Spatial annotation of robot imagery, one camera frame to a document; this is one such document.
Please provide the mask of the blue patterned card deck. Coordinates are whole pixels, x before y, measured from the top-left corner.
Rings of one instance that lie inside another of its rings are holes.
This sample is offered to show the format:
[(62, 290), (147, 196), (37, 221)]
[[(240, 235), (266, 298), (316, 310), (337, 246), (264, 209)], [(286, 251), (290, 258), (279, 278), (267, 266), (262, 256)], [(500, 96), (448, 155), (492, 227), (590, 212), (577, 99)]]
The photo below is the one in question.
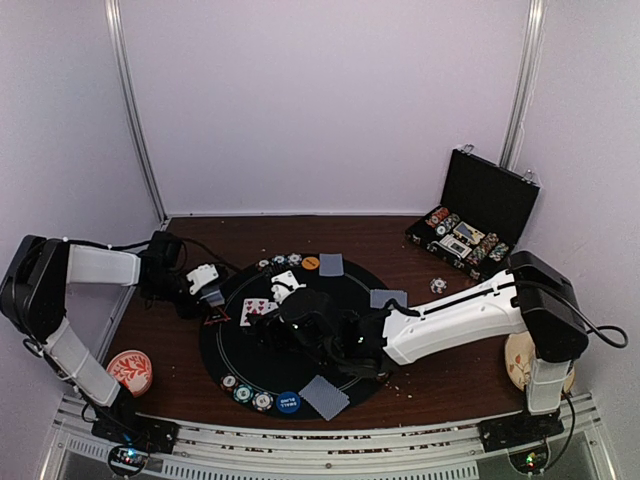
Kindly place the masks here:
[(226, 303), (225, 297), (219, 288), (211, 290), (204, 299), (211, 307), (218, 307)]

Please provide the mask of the red triangular all-in marker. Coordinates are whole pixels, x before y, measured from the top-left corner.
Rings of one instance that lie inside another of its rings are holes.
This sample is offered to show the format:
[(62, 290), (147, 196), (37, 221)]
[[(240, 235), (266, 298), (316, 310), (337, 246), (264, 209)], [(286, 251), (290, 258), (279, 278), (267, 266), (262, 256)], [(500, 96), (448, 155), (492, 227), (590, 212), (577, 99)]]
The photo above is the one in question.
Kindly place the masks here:
[(212, 326), (219, 323), (226, 323), (230, 320), (230, 317), (224, 310), (216, 309), (210, 313), (204, 320), (204, 326)]

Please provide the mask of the card dealt to dealer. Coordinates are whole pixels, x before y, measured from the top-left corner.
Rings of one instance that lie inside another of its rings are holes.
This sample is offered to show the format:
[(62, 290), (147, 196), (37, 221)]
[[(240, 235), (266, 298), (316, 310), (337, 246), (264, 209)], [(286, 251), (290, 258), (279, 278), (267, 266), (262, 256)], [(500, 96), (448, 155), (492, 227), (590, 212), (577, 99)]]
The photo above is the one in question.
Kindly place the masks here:
[(384, 308), (387, 304), (397, 303), (401, 307), (408, 306), (408, 294), (403, 290), (372, 289), (370, 291), (370, 307)]

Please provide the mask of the nine of hearts card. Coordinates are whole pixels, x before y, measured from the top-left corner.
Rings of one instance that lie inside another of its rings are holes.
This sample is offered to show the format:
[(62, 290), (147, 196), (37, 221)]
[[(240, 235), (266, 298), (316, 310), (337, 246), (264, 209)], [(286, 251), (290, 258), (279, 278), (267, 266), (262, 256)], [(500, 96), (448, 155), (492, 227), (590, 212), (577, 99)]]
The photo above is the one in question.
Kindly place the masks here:
[(263, 298), (246, 298), (243, 300), (242, 311), (240, 317), (240, 326), (247, 327), (250, 325), (248, 317), (250, 315), (263, 315), (267, 311), (269, 301)]

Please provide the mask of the card dealt to small blind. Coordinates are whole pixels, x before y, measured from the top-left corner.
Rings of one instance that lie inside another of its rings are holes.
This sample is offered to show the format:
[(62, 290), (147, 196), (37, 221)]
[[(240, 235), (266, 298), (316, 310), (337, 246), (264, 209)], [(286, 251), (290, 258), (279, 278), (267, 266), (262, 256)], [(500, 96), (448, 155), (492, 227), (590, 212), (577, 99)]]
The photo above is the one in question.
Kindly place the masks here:
[(298, 395), (326, 421), (332, 420), (350, 405), (349, 396), (320, 375), (316, 375)]

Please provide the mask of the card dealt to big blind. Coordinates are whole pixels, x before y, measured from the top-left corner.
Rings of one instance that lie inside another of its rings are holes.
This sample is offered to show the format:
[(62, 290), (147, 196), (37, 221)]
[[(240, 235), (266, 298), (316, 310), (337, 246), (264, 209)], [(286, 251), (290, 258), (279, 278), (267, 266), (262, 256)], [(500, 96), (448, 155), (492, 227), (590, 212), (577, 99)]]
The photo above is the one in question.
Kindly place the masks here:
[(319, 255), (319, 275), (321, 277), (333, 278), (344, 275), (343, 256), (341, 254)]

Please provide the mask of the yellow big blind button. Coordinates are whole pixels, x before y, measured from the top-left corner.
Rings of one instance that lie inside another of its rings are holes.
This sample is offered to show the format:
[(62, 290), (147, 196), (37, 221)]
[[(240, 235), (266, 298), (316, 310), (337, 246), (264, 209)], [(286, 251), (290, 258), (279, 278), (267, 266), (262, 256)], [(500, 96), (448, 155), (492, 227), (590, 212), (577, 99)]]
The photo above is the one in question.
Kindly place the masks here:
[(301, 266), (306, 270), (316, 270), (320, 266), (320, 259), (316, 256), (304, 257), (301, 261)]

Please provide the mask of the blue small blind button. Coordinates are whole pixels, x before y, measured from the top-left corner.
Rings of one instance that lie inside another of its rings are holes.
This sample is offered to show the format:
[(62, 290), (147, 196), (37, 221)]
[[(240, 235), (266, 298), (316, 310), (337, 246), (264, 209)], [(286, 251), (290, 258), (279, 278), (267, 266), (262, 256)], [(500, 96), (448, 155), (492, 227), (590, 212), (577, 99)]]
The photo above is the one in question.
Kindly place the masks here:
[(291, 415), (300, 409), (301, 398), (296, 392), (286, 391), (276, 398), (275, 406), (280, 413)]

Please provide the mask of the ace of spades card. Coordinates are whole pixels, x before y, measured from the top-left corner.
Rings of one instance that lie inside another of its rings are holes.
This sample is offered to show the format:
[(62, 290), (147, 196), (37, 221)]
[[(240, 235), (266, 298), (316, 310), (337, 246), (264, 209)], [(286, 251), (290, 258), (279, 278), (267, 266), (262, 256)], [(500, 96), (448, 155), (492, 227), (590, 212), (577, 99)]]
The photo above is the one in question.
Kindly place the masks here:
[(268, 302), (266, 304), (264, 312), (265, 313), (269, 313), (269, 312), (272, 312), (272, 311), (276, 310), (277, 308), (278, 308), (278, 304), (276, 302)]

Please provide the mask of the green chip row in case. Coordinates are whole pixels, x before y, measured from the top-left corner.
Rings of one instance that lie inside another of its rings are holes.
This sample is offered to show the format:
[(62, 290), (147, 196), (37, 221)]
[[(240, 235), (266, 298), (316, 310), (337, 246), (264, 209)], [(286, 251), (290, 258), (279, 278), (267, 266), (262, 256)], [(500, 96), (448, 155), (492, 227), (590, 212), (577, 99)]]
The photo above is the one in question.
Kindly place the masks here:
[(460, 222), (460, 217), (457, 214), (450, 214), (436, 226), (435, 232), (439, 237), (445, 236), (448, 234), (458, 223)]

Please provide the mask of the card deck in case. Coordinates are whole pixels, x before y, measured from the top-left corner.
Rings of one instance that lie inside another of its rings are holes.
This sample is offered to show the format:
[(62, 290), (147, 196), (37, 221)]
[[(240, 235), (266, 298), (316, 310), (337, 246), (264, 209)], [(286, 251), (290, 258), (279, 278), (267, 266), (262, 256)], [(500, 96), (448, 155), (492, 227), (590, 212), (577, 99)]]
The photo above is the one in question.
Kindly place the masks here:
[(481, 230), (461, 221), (439, 241), (439, 245), (460, 259), (464, 259), (485, 236), (486, 234)]

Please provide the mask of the black poker chip case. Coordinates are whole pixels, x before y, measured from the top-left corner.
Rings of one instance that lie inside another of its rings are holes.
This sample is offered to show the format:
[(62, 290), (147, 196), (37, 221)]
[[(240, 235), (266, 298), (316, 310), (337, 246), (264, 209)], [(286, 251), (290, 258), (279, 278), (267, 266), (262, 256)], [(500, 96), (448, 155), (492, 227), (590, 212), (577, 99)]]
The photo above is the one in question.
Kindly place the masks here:
[[(507, 257), (517, 245), (531, 216), (540, 187), (525, 177), (506, 170), (461, 149), (452, 151), (440, 201), (436, 207), (405, 230), (406, 238), (464, 272), (474, 280), (482, 281), (503, 269)], [(510, 246), (500, 261), (486, 258), (479, 266), (472, 266), (466, 258), (446, 251), (439, 245), (444, 237), (436, 235), (435, 228), (425, 219), (439, 207), (446, 207), (469, 225), (486, 235), (493, 232)]]

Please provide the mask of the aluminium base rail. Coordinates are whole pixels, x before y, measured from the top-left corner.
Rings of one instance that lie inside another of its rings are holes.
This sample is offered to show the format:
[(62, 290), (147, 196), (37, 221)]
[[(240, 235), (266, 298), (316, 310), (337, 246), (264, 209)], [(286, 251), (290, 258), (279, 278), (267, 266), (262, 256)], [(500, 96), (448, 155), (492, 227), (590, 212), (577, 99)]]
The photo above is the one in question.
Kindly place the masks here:
[(546, 479), (617, 479), (592, 397), (561, 407), (565, 432), (489, 452), (478, 420), (370, 430), (252, 429), (182, 421), (174, 450), (153, 454), (140, 479), (522, 479), (516, 463), (547, 448)]

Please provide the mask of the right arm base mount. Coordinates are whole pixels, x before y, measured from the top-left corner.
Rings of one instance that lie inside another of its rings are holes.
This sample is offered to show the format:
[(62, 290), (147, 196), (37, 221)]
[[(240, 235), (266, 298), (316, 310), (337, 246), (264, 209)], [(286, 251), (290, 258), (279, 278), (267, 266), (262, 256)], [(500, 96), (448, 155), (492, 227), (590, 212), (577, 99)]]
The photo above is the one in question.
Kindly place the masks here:
[(479, 437), (486, 453), (505, 450), (516, 472), (538, 475), (551, 460), (548, 439), (564, 432), (560, 410), (543, 415), (528, 411), (481, 421)]

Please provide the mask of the aluminium frame post right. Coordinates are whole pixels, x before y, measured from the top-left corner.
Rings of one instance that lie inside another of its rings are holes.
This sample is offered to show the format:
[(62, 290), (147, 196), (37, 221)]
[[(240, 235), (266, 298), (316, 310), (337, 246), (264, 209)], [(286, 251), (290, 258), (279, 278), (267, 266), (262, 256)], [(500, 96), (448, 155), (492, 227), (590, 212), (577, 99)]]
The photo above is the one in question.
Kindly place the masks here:
[(528, 5), (516, 89), (499, 158), (499, 165), (509, 171), (516, 168), (524, 138), (525, 117), (539, 68), (546, 9), (544, 0), (531, 0)]

